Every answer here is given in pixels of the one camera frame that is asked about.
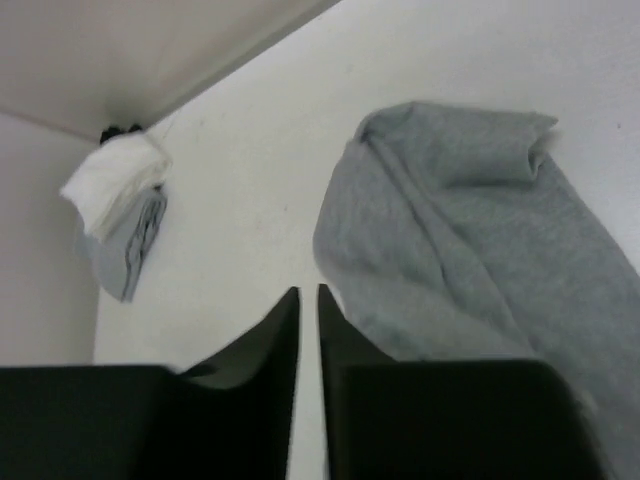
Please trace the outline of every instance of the white table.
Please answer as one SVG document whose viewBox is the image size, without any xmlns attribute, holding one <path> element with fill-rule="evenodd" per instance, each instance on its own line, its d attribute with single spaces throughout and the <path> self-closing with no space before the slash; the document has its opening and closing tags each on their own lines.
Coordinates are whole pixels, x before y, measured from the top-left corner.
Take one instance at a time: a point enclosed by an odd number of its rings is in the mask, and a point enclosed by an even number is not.
<svg viewBox="0 0 640 480">
<path fill-rule="evenodd" d="M 151 130 L 169 208 L 133 304 L 100 296 L 95 361 L 189 366 L 302 287 L 290 478 L 321 478 L 311 236 L 358 122 L 410 99 L 557 115 L 554 157 L 638 268 L 639 26 L 636 0 L 339 3 Z"/>
</svg>

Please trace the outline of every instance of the gray towel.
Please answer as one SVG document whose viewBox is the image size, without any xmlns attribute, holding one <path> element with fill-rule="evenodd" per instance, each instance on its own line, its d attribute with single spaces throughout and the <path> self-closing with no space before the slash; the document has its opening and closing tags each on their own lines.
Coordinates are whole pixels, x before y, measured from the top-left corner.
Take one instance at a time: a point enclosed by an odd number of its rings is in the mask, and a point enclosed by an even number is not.
<svg viewBox="0 0 640 480">
<path fill-rule="evenodd" d="M 397 359 L 549 362 L 638 479 L 640 279 L 537 142 L 555 123 L 424 103 L 370 115 L 314 253 L 348 319 Z"/>
<path fill-rule="evenodd" d="M 142 263 L 166 207 L 167 198 L 160 190 L 145 190 L 104 243 L 85 235 L 82 218 L 78 217 L 74 252 L 91 260 L 94 277 L 115 299 L 121 302 L 133 299 Z"/>
</svg>

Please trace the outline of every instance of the crumpled gray cloth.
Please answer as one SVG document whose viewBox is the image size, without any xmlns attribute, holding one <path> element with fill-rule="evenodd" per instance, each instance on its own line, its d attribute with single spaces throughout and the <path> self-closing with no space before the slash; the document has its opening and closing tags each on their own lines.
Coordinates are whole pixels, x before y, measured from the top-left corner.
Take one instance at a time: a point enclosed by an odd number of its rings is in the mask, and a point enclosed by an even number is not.
<svg viewBox="0 0 640 480">
<path fill-rule="evenodd" d="M 142 264 L 166 208 L 167 198 L 159 189 L 144 190 L 103 243 L 85 235 L 82 218 L 78 216 L 73 250 L 91 260 L 96 281 L 116 300 L 133 299 Z"/>
<path fill-rule="evenodd" d="M 533 357 L 640 478 L 640 279 L 537 140 L 554 118 L 428 103 L 367 117 L 330 181 L 314 254 L 399 360 Z"/>
</svg>

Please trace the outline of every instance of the wall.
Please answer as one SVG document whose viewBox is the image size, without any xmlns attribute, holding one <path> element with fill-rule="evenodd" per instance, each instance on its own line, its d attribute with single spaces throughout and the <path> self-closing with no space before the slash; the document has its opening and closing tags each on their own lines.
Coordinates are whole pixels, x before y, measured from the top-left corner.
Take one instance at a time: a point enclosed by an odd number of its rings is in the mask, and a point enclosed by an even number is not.
<svg viewBox="0 0 640 480">
<path fill-rule="evenodd" d="M 337 0 L 2 0 L 0 111 L 151 125 Z"/>
<path fill-rule="evenodd" d="M 0 115 L 0 365 L 92 360 L 98 289 L 58 197 L 92 148 Z"/>
</svg>

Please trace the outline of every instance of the white folded cloth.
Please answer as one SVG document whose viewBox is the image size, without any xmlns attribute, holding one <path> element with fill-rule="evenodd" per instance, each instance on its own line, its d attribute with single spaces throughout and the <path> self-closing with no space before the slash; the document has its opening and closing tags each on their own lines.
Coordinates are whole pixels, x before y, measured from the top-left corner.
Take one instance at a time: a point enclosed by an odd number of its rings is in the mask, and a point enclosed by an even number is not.
<svg viewBox="0 0 640 480">
<path fill-rule="evenodd" d="M 84 223 L 84 233 L 104 241 L 138 194 L 164 183 L 171 159 L 142 132 L 115 137 L 91 153 L 60 190 Z"/>
</svg>

